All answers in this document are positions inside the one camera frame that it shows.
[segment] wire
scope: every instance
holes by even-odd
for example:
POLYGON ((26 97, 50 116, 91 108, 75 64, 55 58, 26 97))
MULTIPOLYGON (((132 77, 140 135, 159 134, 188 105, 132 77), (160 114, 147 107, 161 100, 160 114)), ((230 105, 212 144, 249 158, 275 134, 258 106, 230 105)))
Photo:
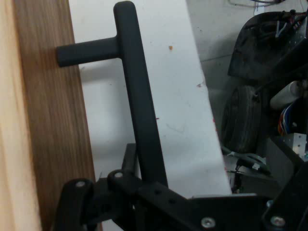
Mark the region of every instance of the wire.
POLYGON ((279 30, 279 25, 280 25, 280 21, 277 21, 277 31, 275 34, 275 38, 278 38, 279 35, 283 32, 283 30, 285 29, 285 27, 287 26, 287 23, 284 24, 283 28, 281 30, 279 30))
POLYGON ((289 124, 290 124, 290 112, 295 102, 287 106, 283 109, 280 114, 279 121, 278 121, 278 132, 281 136, 287 135, 291 133, 289 124))
POLYGON ((285 0, 273 0, 273 1, 261 1, 261 0, 251 0, 258 3, 265 3, 265 4, 279 4, 285 0))
MULTIPOLYGON (((232 2, 231 0, 228 0, 228 3, 232 6, 243 6, 243 7, 249 7, 249 8, 255 8, 255 6, 250 6, 250 5, 245 5, 245 4, 240 4, 240 3, 236 3, 236 2, 232 2)), ((264 5, 262 7, 268 7, 268 6, 272 6, 275 5, 276 3, 271 3, 271 4, 267 4, 264 5)))

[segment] screw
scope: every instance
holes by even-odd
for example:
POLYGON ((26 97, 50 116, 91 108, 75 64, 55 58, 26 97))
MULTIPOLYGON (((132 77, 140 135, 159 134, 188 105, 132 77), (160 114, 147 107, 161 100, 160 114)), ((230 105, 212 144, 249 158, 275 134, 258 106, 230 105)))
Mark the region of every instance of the screw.
POLYGON ((278 216, 273 216, 270 219, 270 222, 272 223, 272 225, 276 227, 283 227, 285 225, 285 220, 282 217, 278 217, 278 216))
POLYGON ((201 220, 201 225, 205 229, 210 229, 216 226, 216 222, 213 218, 203 218, 201 220))
POLYGON ((117 172, 115 173, 115 178, 120 178, 123 176, 123 173, 122 172, 117 172))
POLYGON ((84 182, 84 181, 78 181, 78 182, 76 183, 76 187, 77 187, 77 188, 81 188, 81 187, 83 187, 83 186, 85 186, 85 182, 84 182))

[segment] wheel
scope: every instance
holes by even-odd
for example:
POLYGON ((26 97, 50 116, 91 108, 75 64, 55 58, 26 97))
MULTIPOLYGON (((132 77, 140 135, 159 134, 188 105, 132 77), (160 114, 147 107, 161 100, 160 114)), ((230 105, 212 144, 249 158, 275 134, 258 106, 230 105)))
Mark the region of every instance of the wheel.
POLYGON ((261 120, 261 103, 251 86, 234 90, 222 119, 222 143, 237 153, 251 153, 257 143, 261 120))

